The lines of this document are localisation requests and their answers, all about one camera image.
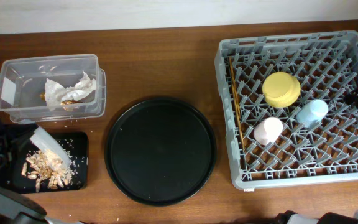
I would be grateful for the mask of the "pink cup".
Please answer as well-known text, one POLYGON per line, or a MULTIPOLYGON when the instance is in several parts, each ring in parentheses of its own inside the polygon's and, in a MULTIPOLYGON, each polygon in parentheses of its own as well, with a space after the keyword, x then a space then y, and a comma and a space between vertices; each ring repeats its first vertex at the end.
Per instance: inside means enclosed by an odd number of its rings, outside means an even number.
POLYGON ((269 117, 259 123, 254 129, 254 139, 265 146, 275 142, 283 131, 283 123, 276 117, 269 117))

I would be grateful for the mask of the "yellow bowl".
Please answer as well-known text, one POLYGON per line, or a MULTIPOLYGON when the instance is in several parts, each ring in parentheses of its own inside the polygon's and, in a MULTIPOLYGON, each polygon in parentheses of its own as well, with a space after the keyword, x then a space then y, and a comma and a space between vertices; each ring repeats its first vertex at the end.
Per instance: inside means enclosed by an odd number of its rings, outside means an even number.
POLYGON ((285 108, 292 105, 300 96, 298 79, 285 72, 275 72, 263 82, 264 100, 274 108, 285 108))

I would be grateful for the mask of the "white tissue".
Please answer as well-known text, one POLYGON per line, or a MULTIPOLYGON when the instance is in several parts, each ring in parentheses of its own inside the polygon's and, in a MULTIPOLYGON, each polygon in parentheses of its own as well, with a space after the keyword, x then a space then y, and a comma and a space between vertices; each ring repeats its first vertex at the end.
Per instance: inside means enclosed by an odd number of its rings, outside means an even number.
POLYGON ((83 71, 83 76, 75 86, 63 87, 56 81, 47 79, 45 83, 45 99, 46 105, 50 103, 60 103, 66 100, 81 101, 96 90, 96 80, 90 79, 88 74, 83 71))

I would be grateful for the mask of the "blue cup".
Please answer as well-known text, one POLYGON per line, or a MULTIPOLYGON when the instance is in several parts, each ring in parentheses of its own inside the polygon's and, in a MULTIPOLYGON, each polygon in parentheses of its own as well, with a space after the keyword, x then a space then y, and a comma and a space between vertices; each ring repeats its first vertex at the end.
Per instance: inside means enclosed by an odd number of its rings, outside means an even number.
POLYGON ((328 104, 323 100, 312 100, 296 115, 296 120, 309 128, 313 124, 320 122, 328 113, 328 104))

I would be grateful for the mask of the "gold snack wrapper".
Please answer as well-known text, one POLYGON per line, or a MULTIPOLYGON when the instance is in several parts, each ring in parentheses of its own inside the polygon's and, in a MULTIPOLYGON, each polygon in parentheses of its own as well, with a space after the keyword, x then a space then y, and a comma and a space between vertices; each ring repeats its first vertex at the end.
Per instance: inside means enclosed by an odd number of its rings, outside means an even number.
MULTIPOLYGON (((43 100, 46 101, 45 99, 45 94, 40 94, 39 97, 43 100)), ((75 101, 75 100, 66 100, 66 101, 63 101, 60 103, 60 106, 63 106, 63 105, 73 105, 73 104, 78 104, 78 103, 81 103, 79 101, 75 101)), ((50 103, 50 106, 58 106, 57 103, 50 103)))

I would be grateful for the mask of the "grey plate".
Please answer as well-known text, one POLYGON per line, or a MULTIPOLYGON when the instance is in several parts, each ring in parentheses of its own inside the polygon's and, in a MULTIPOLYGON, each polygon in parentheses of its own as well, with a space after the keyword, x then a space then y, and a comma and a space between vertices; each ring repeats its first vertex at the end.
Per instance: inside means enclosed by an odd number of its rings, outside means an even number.
POLYGON ((38 126, 30 141, 42 151, 46 157, 47 165, 56 170, 67 170, 70 165, 70 158, 61 145, 42 127, 38 126))

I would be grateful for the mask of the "food scraps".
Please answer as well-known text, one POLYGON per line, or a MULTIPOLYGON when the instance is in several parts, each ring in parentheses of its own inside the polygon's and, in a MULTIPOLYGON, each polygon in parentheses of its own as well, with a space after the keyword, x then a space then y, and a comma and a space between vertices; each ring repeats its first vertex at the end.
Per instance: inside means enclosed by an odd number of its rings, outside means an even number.
POLYGON ((21 175, 34 181, 35 192, 39 193, 42 183, 47 190, 62 190, 72 184, 72 171, 63 168, 63 161, 52 151, 46 154, 37 151, 28 154, 22 165, 21 175))

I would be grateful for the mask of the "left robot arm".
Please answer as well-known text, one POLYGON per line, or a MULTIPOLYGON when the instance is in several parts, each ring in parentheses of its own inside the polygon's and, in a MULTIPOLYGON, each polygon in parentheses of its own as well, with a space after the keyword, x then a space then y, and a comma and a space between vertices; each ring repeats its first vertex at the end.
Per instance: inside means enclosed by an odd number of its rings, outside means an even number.
MULTIPOLYGON (((36 124, 5 125, 0 120, 0 169, 17 157, 28 142, 39 149, 54 152, 67 169, 70 159, 61 145, 46 130, 36 124)), ((39 204, 26 196, 0 187, 0 223, 62 223, 51 218, 39 204)))

